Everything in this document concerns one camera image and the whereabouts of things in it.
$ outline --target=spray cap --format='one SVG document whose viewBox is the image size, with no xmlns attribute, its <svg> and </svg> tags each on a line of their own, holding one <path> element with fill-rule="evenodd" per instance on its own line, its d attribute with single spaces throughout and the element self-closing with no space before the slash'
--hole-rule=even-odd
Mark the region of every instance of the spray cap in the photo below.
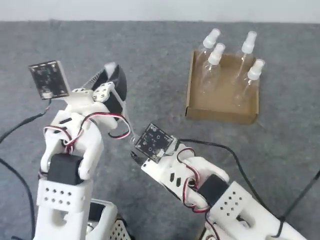
<svg viewBox="0 0 320 240">
<path fill-rule="evenodd" d="M 226 46 L 224 44 L 218 43 L 208 58 L 209 63 L 212 65 L 218 65 L 225 48 Z"/>
<path fill-rule="evenodd" d="M 255 47 L 256 38 L 257 33 L 255 31 L 248 32 L 248 36 L 242 45 L 241 51 L 245 54 L 252 54 Z"/>
<path fill-rule="evenodd" d="M 216 44 L 217 38 L 220 36 L 220 30 L 217 28 L 212 29 L 208 36 L 203 40 L 203 46 L 206 49 L 212 49 Z"/>
<path fill-rule="evenodd" d="M 248 71 L 248 75 L 247 75 L 248 78 L 254 81 L 258 80 L 260 78 L 261 71 L 264 65 L 265 65 L 265 61 L 263 61 L 262 59 L 257 59 L 253 64 L 253 66 Z"/>
</svg>

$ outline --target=brown cardboard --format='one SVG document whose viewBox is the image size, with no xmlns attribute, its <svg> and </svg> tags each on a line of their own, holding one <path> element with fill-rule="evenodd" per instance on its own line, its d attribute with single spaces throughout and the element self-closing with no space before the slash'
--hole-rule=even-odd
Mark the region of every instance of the brown cardboard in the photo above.
<svg viewBox="0 0 320 240">
<path fill-rule="evenodd" d="M 193 52 L 190 62 L 185 116 L 191 119 L 252 124 L 259 113 L 259 91 L 246 104 L 242 106 L 234 104 L 235 85 L 231 83 L 231 79 L 236 75 L 239 59 L 234 55 L 224 54 L 220 61 L 221 74 L 216 89 L 202 93 L 198 77 L 201 69 L 195 67 L 195 58 L 196 52 Z M 253 63 L 244 66 L 243 73 L 249 71 Z"/>
</svg>

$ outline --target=white robotic arm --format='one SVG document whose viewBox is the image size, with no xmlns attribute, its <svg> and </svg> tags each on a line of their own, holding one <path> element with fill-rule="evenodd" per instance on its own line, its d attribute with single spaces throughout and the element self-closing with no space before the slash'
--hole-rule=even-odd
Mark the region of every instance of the white robotic arm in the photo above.
<svg viewBox="0 0 320 240">
<path fill-rule="evenodd" d="M 125 117 L 126 79 L 120 66 L 106 64 L 85 87 L 72 92 L 60 62 L 29 69 L 43 99 L 59 98 L 67 103 L 44 128 L 46 149 L 40 163 L 34 240 L 116 240 L 120 235 L 130 240 L 117 207 L 92 199 L 93 175 L 104 150 L 99 127 L 110 132 L 120 119 L 128 131 L 113 138 L 131 133 Z"/>
<path fill-rule="evenodd" d="M 165 134 L 151 124 L 141 135 L 135 147 L 149 157 L 140 163 L 141 169 L 186 207 L 205 213 L 201 240 L 306 240 L 287 222 L 282 225 L 237 182 L 230 182 L 225 171 Z"/>
</svg>

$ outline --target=clear plastic bottle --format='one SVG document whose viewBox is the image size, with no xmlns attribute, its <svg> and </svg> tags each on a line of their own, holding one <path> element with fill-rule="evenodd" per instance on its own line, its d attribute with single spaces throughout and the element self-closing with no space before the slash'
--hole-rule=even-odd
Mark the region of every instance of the clear plastic bottle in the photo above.
<svg viewBox="0 0 320 240">
<path fill-rule="evenodd" d="M 264 65 L 265 61 L 257 59 L 248 73 L 245 73 L 237 81 L 234 94 L 234 102 L 236 105 L 241 106 L 256 94 L 259 88 L 260 75 Z"/>
<path fill-rule="evenodd" d="M 237 67 L 236 74 L 232 78 L 232 81 L 231 81 L 232 84 L 235 84 L 239 80 L 239 78 L 242 76 L 244 67 L 246 65 L 252 64 L 252 61 L 254 60 L 254 56 L 252 55 L 252 52 L 255 47 L 256 38 L 257 38 L 257 33 L 255 31 L 248 32 L 248 35 L 242 45 L 241 50 L 236 53 L 240 61 L 239 61 L 239 66 Z"/>
<path fill-rule="evenodd" d="M 218 43 L 208 60 L 204 62 L 200 77 L 201 92 L 213 91 L 216 88 L 221 72 L 219 63 L 225 48 L 224 44 Z"/>
<path fill-rule="evenodd" d="M 196 66 L 200 66 L 203 59 L 208 59 L 214 49 L 217 38 L 220 36 L 220 30 L 217 28 L 212 29 L 208 36 L 203 40 L 202 44 L 198 47 L 195 60 Z"/>
</svg>

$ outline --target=black circuit board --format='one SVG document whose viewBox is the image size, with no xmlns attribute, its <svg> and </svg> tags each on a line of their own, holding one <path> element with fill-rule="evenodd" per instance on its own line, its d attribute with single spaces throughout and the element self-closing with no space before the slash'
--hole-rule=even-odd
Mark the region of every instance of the black circuit board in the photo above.
<svg viewBox="0 0 320 240">
<path fill-rule="evenodd" d="M 28 68 L 43 100 L 69 96 L 68 83 L 59 61 L 47 61 Z"/>
<path fill-rule="evenodd" d="M 173 138 L 162 131 L 159 127 L 150 123 L 135 144 L 135 148 L 152 159 L 156 163 L 160 157 L 157 156 L 160 150 L 166 152 L 173 142 Z"/>
</svg>

